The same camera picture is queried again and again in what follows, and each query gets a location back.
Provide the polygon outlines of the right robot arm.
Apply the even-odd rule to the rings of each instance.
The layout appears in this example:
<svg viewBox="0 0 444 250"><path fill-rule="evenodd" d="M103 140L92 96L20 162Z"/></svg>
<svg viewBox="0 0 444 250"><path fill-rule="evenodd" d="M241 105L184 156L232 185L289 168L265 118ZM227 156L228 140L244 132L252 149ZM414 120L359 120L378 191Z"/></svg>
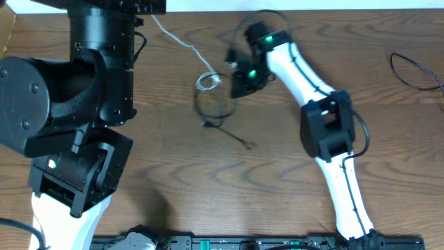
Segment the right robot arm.
<svg viewBox="0 0 444 250"><path fill-rule="evenodd" d="M242 60L231 44L226 62L234 66L233 99L265 88L270 76L280 79L300 106L300 139L325 177L336 215L336 229L346 249L378 249L378 236L361 197L354 159L355 123L361 124L365 143L370 133L352 107L350 95L321 79L302 57L290 32L270 32L263 22L248 26L244 37L252 57Z"/></svg>

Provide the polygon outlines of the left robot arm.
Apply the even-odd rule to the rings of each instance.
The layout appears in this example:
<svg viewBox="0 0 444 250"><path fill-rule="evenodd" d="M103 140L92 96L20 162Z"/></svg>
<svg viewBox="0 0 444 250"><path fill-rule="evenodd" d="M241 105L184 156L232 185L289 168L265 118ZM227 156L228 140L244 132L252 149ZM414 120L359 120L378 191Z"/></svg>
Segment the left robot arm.
<svg viewBox="0 0 444 250"><path fill-rule="evenodd" d="M116 192L133 141L116 132L135 117L133 67L144 15L165 1L40 0L67 11L68 61L1 60L1 143L31 159L31 249L88 249Z"/></svg>

